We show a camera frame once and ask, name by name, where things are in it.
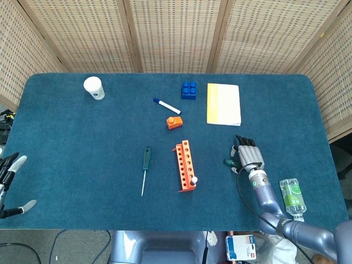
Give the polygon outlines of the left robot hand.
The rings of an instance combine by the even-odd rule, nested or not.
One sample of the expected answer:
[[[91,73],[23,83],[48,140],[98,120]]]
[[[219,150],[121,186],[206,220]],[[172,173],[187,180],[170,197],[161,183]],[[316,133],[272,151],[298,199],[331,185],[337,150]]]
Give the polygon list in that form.
[[[30,200],[23,206],[7,210],[4,209],[4,201],[6,199],[6,194],[15,177],[15,174],[27,160],[26,155],[23,155],[19,158],[18,156],[19,153],[16,152],[6,158],[1,158],[1,219],[5,219],[15,215],[22,215],[29,211],[37,203],[37,200]]]

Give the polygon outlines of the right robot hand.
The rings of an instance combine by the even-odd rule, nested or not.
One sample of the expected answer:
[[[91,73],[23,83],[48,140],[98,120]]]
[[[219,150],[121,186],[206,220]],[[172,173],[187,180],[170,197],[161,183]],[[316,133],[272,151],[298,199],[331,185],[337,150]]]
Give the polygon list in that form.
[[[254,140],[236,135],[238,145],[233,145],[230,156],[234,160],[239,160],[241,165],[233,165],[232,172],[238,174],[243,168],[248,173],[253,169],[264,170],[265,162],[260,149],[254,143]]]

